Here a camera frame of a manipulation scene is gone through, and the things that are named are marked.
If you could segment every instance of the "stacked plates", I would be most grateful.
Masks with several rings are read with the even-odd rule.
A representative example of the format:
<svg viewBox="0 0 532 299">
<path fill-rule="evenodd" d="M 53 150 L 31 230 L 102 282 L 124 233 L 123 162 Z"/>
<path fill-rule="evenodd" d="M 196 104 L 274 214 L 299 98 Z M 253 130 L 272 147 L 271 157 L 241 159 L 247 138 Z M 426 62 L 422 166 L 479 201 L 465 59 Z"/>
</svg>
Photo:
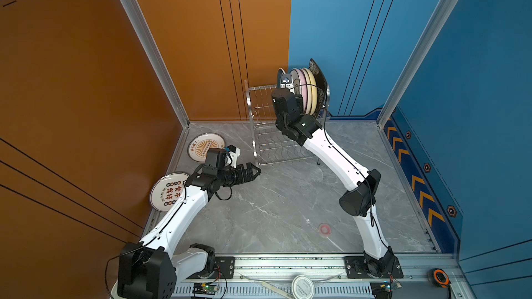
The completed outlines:
<svg viewBox="0 0 532 299">
<path fill-rule="evenodd" d="M 318 105 L 318 88 L 316 79 L 308 68 L 295 68 L 290 71 L 294 87 L 290 90 L 303 98 L 303 112 L 311 115 L 316 111 Z"/>
</svg>

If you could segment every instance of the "brown wall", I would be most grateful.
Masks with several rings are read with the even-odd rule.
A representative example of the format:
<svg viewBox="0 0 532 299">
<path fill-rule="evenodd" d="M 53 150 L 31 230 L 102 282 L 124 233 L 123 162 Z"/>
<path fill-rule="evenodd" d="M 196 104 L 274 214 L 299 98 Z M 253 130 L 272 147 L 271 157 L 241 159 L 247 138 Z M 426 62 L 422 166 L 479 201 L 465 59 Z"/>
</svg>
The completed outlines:
<svg viewBox="0 0 532 299">
<path fill-rule="evenodd" d="M 138 2 L 190 120 L 247 120 L 244 80 L 288 66 L 291 0 Z"/>
<path fill-rule="evenodd" d="M 104 298 L 105 263 L 138 240 L 181 127 L 119 0 L 11 1 L 0 0 L 3 297 Z"/>
</svg>

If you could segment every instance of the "black mounting plate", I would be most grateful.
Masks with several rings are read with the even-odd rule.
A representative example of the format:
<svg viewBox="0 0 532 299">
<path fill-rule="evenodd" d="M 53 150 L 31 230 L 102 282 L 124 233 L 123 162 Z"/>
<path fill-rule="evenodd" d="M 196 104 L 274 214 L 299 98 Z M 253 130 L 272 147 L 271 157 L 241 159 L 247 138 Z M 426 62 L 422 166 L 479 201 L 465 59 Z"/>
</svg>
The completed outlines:
<svg viewBox="0 0 532 299">
<path fill-rule="evenodd" d="M 345 271 L 347 272 L 348 278 L 373 278 L 375 277 L 369 275 L 365 271 L 364 267 L 364 256 L 344 256 L 344 263 L 345 263 Z M 396 257 L 394 261 L 394 265 L 392 268 L 392 276 L 394 278 L 403 278 L 403 270 L 401 269 L 401 265 L 399 264 L 399 259 Z"/>
<path fill-rule="evenodd" d="M 215 270 L 212 274 L 212 276 L 209 277 L 209 279 L 216 279 L 218 277 L 218 270 L 216 270 L 216 267 L 220 267 L 220 271 L 222 272 L 223 276 L 225 276 L 227 279 L 232 279 L 235 271 L 235 257 L 234 256 L 215 256 L 214 260 L 216 261 L 214 264 Z M 201 279 L 198 274 L 192 274 L 188 279 Z"/>
</svg>

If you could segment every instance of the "dish rack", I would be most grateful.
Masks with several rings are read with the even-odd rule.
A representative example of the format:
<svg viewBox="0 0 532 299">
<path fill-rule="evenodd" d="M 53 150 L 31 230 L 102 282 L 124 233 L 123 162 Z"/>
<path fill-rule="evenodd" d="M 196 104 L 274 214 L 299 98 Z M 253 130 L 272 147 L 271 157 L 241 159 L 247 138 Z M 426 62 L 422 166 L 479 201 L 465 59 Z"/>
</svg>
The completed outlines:
<svg viewBox="0 0 532 299">
<path fill-rule="evenodd" d="M 310 59 L 309 70 L 316 79 L 318 90 L 318 104 L 316 111 L 311 115 L 323 124 L 325 121 L 323 115 L 326 113 L 325 110 L 329 108 L 329 84 L 313 59 Z M 271 101 L 271 93 L 277 89 L 277 85 L 248 87 L 247 81 L 244 81 L 244 84 L 256 165 L 315 157 L 310 151 L 284 136 L 276 128 L 276 116 Z"/>
</svg>

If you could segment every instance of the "white round lid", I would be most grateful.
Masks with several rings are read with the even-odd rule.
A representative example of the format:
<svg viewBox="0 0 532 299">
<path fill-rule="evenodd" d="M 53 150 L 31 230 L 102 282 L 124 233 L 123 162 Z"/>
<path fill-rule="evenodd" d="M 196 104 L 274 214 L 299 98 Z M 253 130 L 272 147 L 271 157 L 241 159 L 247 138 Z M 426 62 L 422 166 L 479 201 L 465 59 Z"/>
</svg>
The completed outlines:
<svg viewBox="0 0 532 299">
<path fill-rule="evenodd" d="M 292 281 L 292 294 L 297 299 L 310 299 L 314 296 L 314 284 L 309 277 L 299 275 Z"/>
<path fill-rule="evenodd" d="M 157 211 L 167 212 L 176 203 L 181 203 L 185 198 L 185 180 L 188 175 L 182 172 L 176 172 L 163 176 L 155 185 L 150 193 L 150 204 Z"/>
<path fill-rule="evenodd" d="M 223 137 L 216 133 L 205 133 L 191 141 L 188 145 L 188 155 L 196 162 L 204 163 L 207 157 L 207 150 L 210 148 L 223 149 L 225 147 L 226 142 Z"/>
</svg>

